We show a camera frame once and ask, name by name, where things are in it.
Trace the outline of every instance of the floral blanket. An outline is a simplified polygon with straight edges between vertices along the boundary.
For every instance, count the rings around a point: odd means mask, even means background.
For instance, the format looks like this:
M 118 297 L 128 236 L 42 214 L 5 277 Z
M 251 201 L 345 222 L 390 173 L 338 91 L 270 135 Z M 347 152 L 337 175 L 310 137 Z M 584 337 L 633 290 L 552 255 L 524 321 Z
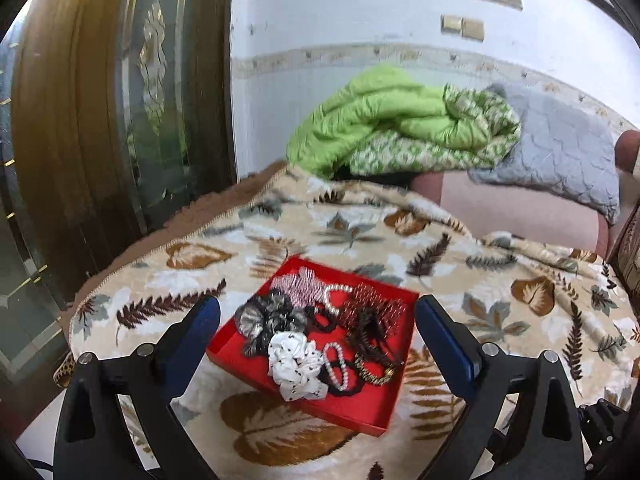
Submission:
M 628 406 L 640 376 L 640 327 L 599 256 L 507 233 L 478 240 L 417 194 L 326 182 L 294 167 L 245 206 L 104 280 L 71 321 L 73 354 L 113 358 L 157 342 L 206 292 L 220 298 L 225 322 L 294 254 L 434 294 L 480 341 L 525 356 L 555 350 L 576 404 L 605 397 Z M 150 453 L 130 400 L 122 404 L 134 442 Z M 513 405 L 508 399 L 498 427 Z M 379 438 L 296 412 L 206 357 L 172 407 L 220 478 L 413 480 L 463 402 L 416 332 L 394 416 Z

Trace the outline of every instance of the red box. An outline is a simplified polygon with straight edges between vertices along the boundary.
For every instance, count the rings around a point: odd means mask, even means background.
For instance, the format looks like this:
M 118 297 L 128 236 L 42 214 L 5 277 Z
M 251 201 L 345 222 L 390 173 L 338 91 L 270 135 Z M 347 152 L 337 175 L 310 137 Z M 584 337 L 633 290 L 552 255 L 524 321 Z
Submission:
M 414 333 L 414 307 L 418 294 L 405 288 L 388 285 L 382 282 L 369 280 L 357 274 L 342 272 L 341 270 L 325 267 L 312 261 L 298 258 L 289 258 L 274 276 L 291 274 L 300 267 L 307 267 L 315 272 L 316 277 L 327 283 L 344 283 L 355 286 L 359 283 L 366 283 L 373 286 L 377 292 L 385 299 L 397 299 L 405 303 L 406 308 L 399 317 L 398 330 L 389 337 L 389 346 L 396 355 L 406 362 L 411 339 Z M 258 294 L 265 294 L 270 289 L 270 282 L 273 276 L 261 286 Z M 332 303 L 335 306 L 347 298 L 344 292 L 332 292 Z M 311 332 L 309 339 L 316 341 L 316 348 L 322 350 L 324 345 L 330 341 L 339 342 L 344 348 L 345 358 L 352 360 L 353 351 L 345 341 L 346 332 L 338 327 L 329 334 Z M 278 385 L 267 375 L 269 369 L 266 357 L 257 356 L 246 358 L 242 355 L 242 346 L 245 339 L 236 330 L 233 317 L 218 330 L 207 348 L 209 359 L 235 375 L 244 382 L 250 384 L 258 390 L 271 392 L 280 396 Z M 376 366 L 376 373 L 382 374 L 382 367 Z M 359 394 L 351 397 L 335 397 L 327 395 L 324 400 L 299 399 L 289 404 L 303 412 L 318 418 L 323 418 L 339 426 L 349 428 L 360 433 L 367 433 L 373 436 L 380 436 L 388 429 L 389 420 L 398 400 L 398 392 L 402 383 L 404 365 L 396 370 L 391 381 L 383 386 L 374 386 L 366 383 Z

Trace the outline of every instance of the green comforter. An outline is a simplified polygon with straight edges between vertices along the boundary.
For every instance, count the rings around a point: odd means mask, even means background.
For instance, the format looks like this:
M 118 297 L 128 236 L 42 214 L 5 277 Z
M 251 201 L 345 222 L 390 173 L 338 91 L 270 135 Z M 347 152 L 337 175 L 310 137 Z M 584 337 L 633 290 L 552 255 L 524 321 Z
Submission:
M 429 88 L 400 68 L 377 65 L 300 124 L 287 158 L 325 178 L 343 164 L 356 174 L 428 171 L 444 160 L 443 169 L 492 167 L 519 137 L 519 119 L 500 96 Z

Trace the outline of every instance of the gray pillow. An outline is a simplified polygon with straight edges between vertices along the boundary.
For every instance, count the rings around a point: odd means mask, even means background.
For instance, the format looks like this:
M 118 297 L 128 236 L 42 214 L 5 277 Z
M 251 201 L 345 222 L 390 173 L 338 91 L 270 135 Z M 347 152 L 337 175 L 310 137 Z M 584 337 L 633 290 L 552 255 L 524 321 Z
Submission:
M 526 88 L 496 84 L 488 90 L 520 115 L 522 136 L 495 168 L 469 170 L 471 180 L 546 190 L 592 207 L 615 224 L 619 183 L 607 124 Z

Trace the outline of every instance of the white scrunchie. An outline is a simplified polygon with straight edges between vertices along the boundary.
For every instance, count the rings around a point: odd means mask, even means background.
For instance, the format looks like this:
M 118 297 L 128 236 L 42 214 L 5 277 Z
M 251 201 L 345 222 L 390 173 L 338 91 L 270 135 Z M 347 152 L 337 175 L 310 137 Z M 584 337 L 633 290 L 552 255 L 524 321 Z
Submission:
M 269 375 L 287 402 L 297 399 L 322 400 L 329 387 L 318 379 L 324 364 L 315 341 L 300 332 L 278 332 L 269 343 Z

